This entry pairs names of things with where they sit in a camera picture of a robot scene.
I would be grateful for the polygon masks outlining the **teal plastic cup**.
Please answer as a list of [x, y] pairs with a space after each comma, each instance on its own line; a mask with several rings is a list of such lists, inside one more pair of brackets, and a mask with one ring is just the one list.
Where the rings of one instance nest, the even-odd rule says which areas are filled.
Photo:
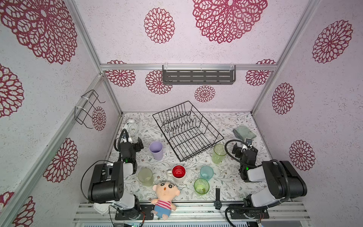
[[209, 181], [214, 176], [214, 170], [210, 166], [203, 166], [200, 169], [200, 177]]

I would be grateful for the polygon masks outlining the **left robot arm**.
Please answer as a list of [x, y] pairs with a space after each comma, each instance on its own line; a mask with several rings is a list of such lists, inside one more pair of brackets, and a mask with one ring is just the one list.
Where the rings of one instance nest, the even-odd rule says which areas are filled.
[[137, 219], [141, 215], [137, 196], [124, 190], [124, 179], [137, 172], [136, 153], [144, 146], [140, 138], [136, 143], [129, 139], [116, 140], [115, 149], [119, 159], [109, 164], [97, 164], [94, 167], [88, 189], [88, 200], [94, 204], [96, 212], [105, 215], [111, 209], [123, 219]]

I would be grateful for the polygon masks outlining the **bright green short cup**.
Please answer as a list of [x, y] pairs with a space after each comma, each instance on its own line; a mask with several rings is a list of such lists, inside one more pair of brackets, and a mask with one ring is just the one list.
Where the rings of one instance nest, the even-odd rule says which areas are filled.
[[194, 190], [197, 195], [206, 195], [209, 192], [209, 189], [209, 183], [204, 178], [199, 178], [194, 182]]

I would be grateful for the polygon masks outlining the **white alarm clock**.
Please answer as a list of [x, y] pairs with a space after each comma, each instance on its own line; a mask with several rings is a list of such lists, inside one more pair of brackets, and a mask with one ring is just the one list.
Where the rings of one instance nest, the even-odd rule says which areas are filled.
[[139, 126], [134, 119], [128, 119], [124, 129], [129, 133], [129, 136], [135, 136], [138, 133]]

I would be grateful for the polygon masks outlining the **white mug red inside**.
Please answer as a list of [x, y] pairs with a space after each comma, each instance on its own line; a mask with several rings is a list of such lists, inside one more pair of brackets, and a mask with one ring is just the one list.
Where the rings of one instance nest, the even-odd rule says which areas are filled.
[[173, 183], [182, 183], [186, 178], [186, 168], [182, 165], [175, 165], [167, 171], [167, 174], [171, 176]]

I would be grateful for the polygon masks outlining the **green folded cloth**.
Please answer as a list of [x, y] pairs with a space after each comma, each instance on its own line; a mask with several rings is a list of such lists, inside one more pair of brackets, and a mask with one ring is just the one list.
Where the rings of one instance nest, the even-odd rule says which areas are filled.
[[253, 133], [247, 126], [242, 125], [233, 129], [235, 137], [239, 140], [246, 141], [246, 139], [256, 138], [256, 134]]

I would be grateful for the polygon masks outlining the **black wristwatch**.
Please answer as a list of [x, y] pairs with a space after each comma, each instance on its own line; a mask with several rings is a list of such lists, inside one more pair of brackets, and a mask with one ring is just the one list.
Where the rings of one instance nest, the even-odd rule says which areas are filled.
[[215, 190], [214, 207], [216, 210], [221, 210], [221, 208], [222, 208], [222, 202], [220, 200], [220, 188], [216, 188], [216, 190]]

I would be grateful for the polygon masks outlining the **plush doll striped shirt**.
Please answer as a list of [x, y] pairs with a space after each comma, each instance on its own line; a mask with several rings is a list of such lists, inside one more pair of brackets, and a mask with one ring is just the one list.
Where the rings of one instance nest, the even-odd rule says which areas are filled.
[[181, 191], [176, 184], [167, 181], [155, 184], [153, 190], [156, 192], [157, 198], [151, 200], [151, 203], [154, 205], [152, 213], [158, 218], [167, 220], [171, 212], [176, 210], [176, 206], [172, 201], [180, 195]]

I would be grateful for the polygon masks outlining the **tall light green cup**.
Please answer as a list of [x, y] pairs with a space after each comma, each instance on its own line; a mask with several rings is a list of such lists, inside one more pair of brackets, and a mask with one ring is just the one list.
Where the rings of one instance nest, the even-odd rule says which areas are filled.
[[219, 164], [223, 161], [226, 156], [225, 147], [223, 144], [216, 144], [213, 147], [213, 155], [212, 155], [212, 162], [215, 164]]

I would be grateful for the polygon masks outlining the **grey wall shelf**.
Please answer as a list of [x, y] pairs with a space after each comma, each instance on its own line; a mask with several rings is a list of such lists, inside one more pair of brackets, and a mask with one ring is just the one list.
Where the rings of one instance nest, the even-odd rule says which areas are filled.
[[162, 82], [165, 85], [232, 85], [236, 81], [236, 66], [227, 69], [170, 69], [162, 66]]

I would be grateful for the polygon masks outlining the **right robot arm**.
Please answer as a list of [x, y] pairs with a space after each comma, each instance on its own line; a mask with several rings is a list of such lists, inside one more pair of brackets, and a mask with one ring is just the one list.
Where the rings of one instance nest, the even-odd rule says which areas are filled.
[[237, 213], [248, 219], [268, 218], [268, 209], [290, 199], [307, 195], [307, 185], [289, 161], [272, 159], [256, 165], [258, 150], [241, 140], [226, 142], [226, 154], [240, 164], [240, 177], [246, 183], [266, 182], [267, 186], [248, 195], [243, 204], [229, 205], [225, 216]]

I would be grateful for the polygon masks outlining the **lilac plastic cup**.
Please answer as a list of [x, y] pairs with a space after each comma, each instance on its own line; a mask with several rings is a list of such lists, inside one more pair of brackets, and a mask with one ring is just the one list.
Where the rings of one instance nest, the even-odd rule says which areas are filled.
[[159, 141], [154, 141], [150, 144], [149, 150], [153, 158], [157, 161], [161, 161], [163, 158], [163, 144]]

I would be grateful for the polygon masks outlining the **frosted pale green cup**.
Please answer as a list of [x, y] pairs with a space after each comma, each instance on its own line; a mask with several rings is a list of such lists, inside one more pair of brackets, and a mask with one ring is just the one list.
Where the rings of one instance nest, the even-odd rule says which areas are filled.
[[153, 172], [149, 168], [143, 168], [140, 170], [138, 174], [138, 179], [144, 186], [153, 186], [154, 185], [154, 177]]

